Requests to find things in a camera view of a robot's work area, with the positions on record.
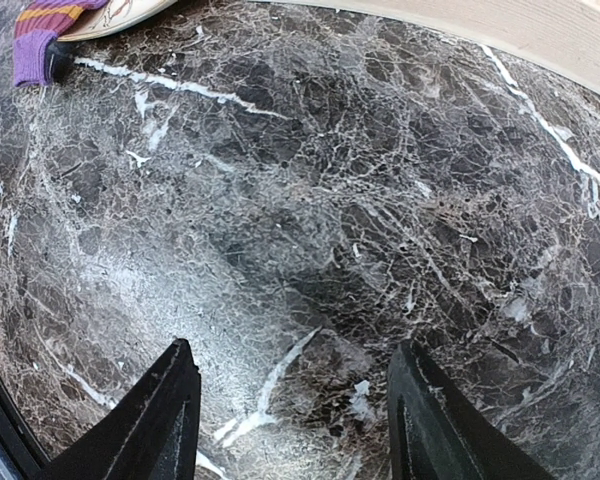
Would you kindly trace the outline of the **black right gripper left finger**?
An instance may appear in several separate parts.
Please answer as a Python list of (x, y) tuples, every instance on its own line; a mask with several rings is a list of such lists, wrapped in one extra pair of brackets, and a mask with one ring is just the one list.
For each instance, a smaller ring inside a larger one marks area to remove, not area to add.
[(192, 479), (201, 376), (190, 344), (177, 339), (99, 423), (38, 479)]

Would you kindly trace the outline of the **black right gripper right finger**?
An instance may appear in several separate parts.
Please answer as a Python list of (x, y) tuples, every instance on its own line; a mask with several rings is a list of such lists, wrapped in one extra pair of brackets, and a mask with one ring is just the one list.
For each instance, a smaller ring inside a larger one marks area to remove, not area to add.
[(388, 423), (394, 479), (550, 479), (460, 392), (413, 340), (388, 367)]

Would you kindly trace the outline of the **purple maroon striped sock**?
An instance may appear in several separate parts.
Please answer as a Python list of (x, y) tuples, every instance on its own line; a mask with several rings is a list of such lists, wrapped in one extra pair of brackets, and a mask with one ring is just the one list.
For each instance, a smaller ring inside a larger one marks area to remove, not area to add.
[(15, 23), (14, 85), (50, 85), (52, 74), (47, 58), (50, 45), (84, 12), (98, 10), (106, 4), (105, 0), (33, 1)]

